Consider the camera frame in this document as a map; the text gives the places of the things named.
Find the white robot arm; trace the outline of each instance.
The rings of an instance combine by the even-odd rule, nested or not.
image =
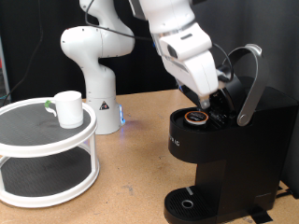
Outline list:
[[[80,0],[87,10],[92,0]],[[119,19],[113,0],[95,0],[89,14],[98,19],[101,26],[127,35],[133,32]],[[121,108],[116,102],[115,74],[98,63],[98,58],[119,57],[131,53],[133,38],[117,35],[91,26],[79,26],[64,31],[61,47],[64,54],[81,68],[86,84],[86,103],[95,111],[98,128],[96,134],[116,132],[123,121]]]
[[[135,0],[130,0],[132,7]],[[139,0],[165,69],[209,107],[209,94],[219,88],[209,36],[195,22],[190,0]]]

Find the mug handle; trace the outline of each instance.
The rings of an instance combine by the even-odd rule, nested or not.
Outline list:
[[[46,109],[49,113],[54,114],[54,116],[56,117],[56,116],[57,116],[56,111],[53,110],[52,108],[50,108],[50,103],[51,103],[50,100],[46,101],[46,103],[45,103],[45,109]]]

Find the green tag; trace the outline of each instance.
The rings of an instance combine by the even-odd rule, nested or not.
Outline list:
[[[46,107],[46,108],[49,108],[49,106],[50,106],[50,101],[46,101],[46,103],[45,103],[45,107]]]

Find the wooden table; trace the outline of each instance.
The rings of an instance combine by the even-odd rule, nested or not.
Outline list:
[[[169,153],[169,116],[193,103],[177,90],[122,95],[117,101],[126,124],[116,133],[96,136],[101,170],[93,186],[74,200],[49,208],[0,203],[0,224],[167,224],[164,197],[173,189],[193,185],[196,168]],[[268,213],[272,223],[299,223],[299,201],[279,198]],[[244,217],[231,223],[254,222]]]

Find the blue led light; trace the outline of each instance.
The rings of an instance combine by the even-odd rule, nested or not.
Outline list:
[[[125,119],[123,118],[123,113],[122,113],[122,106],[120,105],[120,113],[121,113],[121,124],[125,123]]]

